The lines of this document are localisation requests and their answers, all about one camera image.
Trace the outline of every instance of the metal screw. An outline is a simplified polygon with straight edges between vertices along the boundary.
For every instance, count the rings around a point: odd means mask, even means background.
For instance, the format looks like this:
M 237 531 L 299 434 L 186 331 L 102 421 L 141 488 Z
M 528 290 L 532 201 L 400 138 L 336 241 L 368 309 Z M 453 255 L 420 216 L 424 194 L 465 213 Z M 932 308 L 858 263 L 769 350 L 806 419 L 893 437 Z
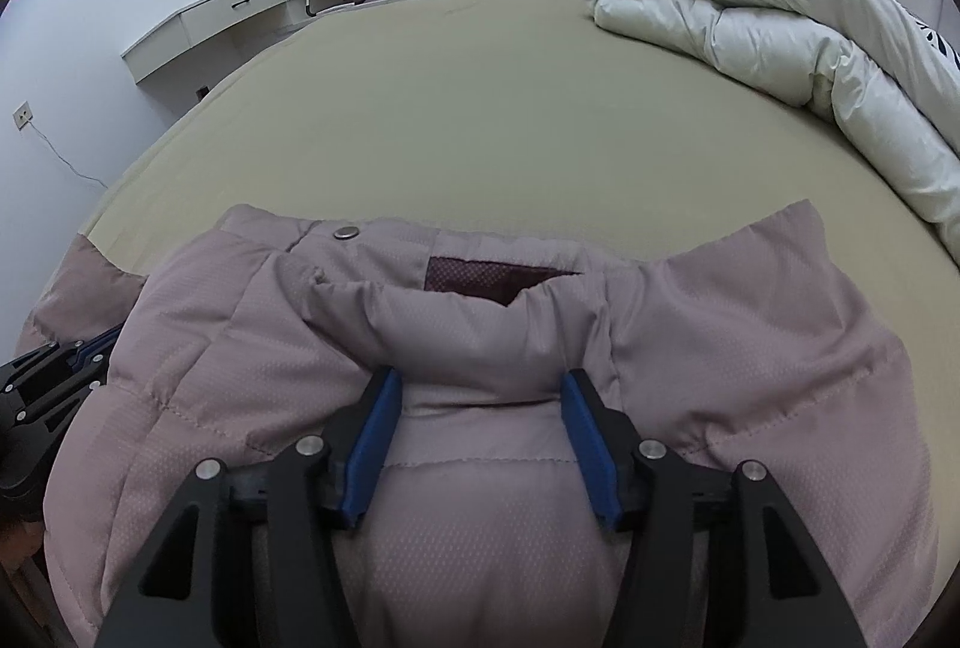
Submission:
M 345 242 L 346 240 L 353 239 L 356 236 L 360 236 L 360 229 L 356 226 L 343 226 L 338 228 L 333 232 L 333 238 L 339 240 L 340 242 Z
M 755 483 L 760 483 L 767 476 L 767 467 L 759 461 L 746 461 L 741 469 L 743 469 L 743 476 Z
M 200 480 L 212 480 L 220 474 L 220 462 L 214 459 L 205 459 L 197 464 L 195 471 Z
M 323 450 L 323 440 L 314 434 L 296 441 L 296 451 L 301 456 L 316 456 Z
M 666 445 L 656 440 L 644 440 L 640 442 L 640 455 L 651 461 L 662 459 L 666 455 Z

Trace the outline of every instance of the maroon mesh lining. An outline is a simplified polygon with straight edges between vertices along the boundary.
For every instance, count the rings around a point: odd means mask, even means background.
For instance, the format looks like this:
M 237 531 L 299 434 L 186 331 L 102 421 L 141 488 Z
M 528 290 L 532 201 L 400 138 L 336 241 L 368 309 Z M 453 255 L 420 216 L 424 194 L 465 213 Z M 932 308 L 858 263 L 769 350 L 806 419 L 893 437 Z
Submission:
M 521 290 L 544 280 L 576 274 L 548 266 L 517 266 L 497 261 L 464 261 L 460 258 L 431 258 L 426 266 L 424 290 L 488 298 L 507 306 Z

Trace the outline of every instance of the wall socket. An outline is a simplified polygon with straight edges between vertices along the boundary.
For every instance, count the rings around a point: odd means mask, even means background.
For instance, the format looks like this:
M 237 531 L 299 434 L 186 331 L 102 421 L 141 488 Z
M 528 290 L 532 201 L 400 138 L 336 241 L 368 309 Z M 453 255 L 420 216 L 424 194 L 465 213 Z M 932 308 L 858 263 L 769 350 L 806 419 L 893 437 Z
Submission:
M 34 118 L 34 113 L 30 111 L 30 104 L 27 101 L 21 105 L 16 112 L 13 112 L 13 122 L 17 130 L 23 130 L 24 125 Z

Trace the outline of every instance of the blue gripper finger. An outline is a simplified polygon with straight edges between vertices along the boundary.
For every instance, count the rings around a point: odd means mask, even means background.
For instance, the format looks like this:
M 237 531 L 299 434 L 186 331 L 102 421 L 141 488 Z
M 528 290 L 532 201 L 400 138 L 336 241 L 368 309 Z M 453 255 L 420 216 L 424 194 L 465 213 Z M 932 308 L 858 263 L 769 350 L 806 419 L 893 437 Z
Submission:
M 339 512 L 344 525 L 355 527 L 370 507 L 376 482 L 397 429 L 402 407 L 402 381 L 393 368 L 374 375 L 360 404 L 368 408 L 356 442 L 344 467 L 343 499 Z
M 78 373 L 82 368 L 89 365 L 88 360 L 92 358 L 96 353 L 102 351 L 105 347 L 115 344 L 117 338 L 120 337 L 120 331 L 123 329 L 123 323 L 114 326 L 109 331 L 104 331 L 99 337 L 93 338 L 93 340 L 84 343 L 80 349 L 77 350 L 77 355 L 73 358 L 73 370 L 75 373 Z
M 584 370 L 563 377 L 560 416 L 594 514 L 610 531 L 632 528 L 649 499 L 647 485 L 635 467 L 640 434 L 632 421 L 604 406 Z

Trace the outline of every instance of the bed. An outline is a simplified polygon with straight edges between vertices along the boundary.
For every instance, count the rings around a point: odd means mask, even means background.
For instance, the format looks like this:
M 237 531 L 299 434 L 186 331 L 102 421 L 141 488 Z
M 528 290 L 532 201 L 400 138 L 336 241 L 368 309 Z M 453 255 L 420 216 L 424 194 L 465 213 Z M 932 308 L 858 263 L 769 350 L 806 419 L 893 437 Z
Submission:
M 581 0 L 394 0 L 320 18 L 218 85 L 83 232 L 132 274 L 238 202 L 654 259 L 801 199 L 909 352 L 940 528 L 936 597 L 960 559 L 952 257 L 836 127 L 599 31 Z

